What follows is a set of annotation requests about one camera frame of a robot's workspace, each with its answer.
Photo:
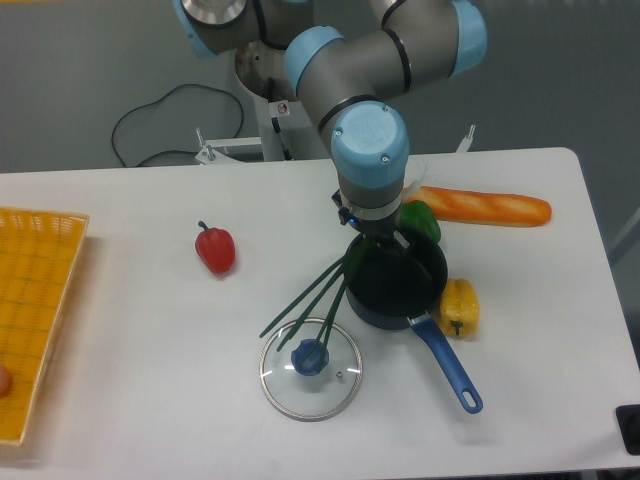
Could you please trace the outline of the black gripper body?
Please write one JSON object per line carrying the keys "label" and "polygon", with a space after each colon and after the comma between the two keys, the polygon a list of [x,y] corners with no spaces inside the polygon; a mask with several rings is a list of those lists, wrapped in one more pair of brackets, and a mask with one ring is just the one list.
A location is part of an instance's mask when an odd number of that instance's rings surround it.
{"label": "black gripper body", "polygon": [[358,236],[347,247],[352,251],[360,240],[368,238],[374,244],[391,245],[399,251],[406,252],[411,248],[411,241],[400,232],[398,226],[399,212],[403,200],[400,193],[390,203],[376,207],[359,206],[343,195],[336,193],[336,207],[342,225],[349,225],[358,232]]}

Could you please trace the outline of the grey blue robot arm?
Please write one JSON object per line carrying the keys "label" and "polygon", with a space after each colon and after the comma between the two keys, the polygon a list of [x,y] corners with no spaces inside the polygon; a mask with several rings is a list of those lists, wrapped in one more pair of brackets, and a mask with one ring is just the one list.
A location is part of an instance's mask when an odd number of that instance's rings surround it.
{"label": "grey blue robot arm", "polygon": [[193,48],[220,54],[257,45],[301,103],[337,171],[342,223],[396,234],[409,139],[391,99],[478,65],[487,29],[469,1],[374,1],[379,29],[348,40],[314,22],[310,1],[178,1]]}

